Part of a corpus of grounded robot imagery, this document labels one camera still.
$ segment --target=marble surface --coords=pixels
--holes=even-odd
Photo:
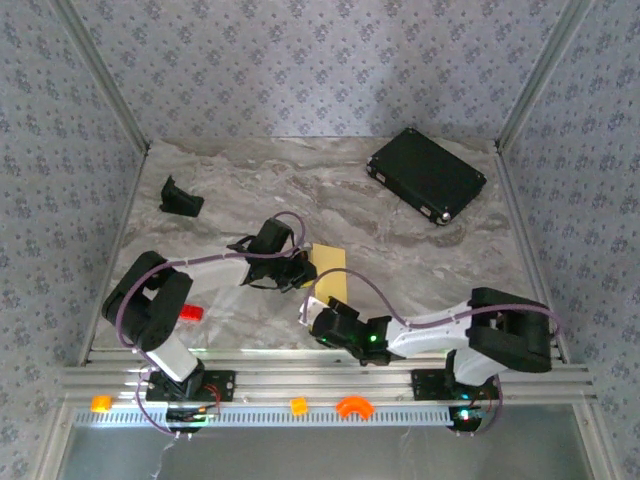
[[[509,225],[490,142],[438,140],[483,172],[480,195],[446,227],[429,223],[365,173],[383,138],[182,141],[153,144],[147,158],[111,287],[146,250],[165,257],[221,252],[257,233],[269,216],[294,210],[308,241],[345,248],[347,266],[373,280],[396,309],[413,315],[469,298],[476,286],[530,294]],[[205,198],[198,218],[158,209],[167,176]],[[349,304],[364,318],[386,314],[376,295],[350,278]],[[207,291],[190,299],[205,307],[199,324],[179,322],[190,347],[322,348],[297,322],[303,291],[248,287]],[[94,348],[117,347],[101,319]]]

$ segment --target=black box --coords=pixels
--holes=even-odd
[[[448,224],[487,183],[482,173],[413,128],[374,153],[367,172],[437,225]]]

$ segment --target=blue patterned wall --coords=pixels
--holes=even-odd
[[[640,478],[640,6],[599,2],[507,153],[576,360]]]
[[[148,138],[497,138],[565,1],[75,4]]]
[[[0,478],[77,361],[141,161],[44,0],[0,5]]]

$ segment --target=yellow block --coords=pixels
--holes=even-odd
[[[309,412],[309,407],[307,406],[307,399],[304,397],[294,398],[289,402],[291,406],[291,414],[296,417],[298,415],[304,415]]]
[[[109,395],[97,395],[91,399],[91,411],[93,413],[106,413],[111,410],[113,400]]]
[[[318,275],[332,268],[345,268],[347,266],[347,253],[344,248],[328,247],[314,243],[311,250],[311,263],[318,271]],[[316,283],[316,291],[313,295],[324,303],[329,303],[329,297],[334,297],[343,303],[347,303],[347,274],[335,272],[320,279]]]

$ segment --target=black corner bracket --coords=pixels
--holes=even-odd
[[[195,195],[189,195],[184,190],[176,187],[176,182],[171,178],[167,178],[167,182],[160,192],[162,205],[160,210],[165,213],[175,213],[176,215],[184,215],[185,217],[197,217],[204,203],[204,198]]]

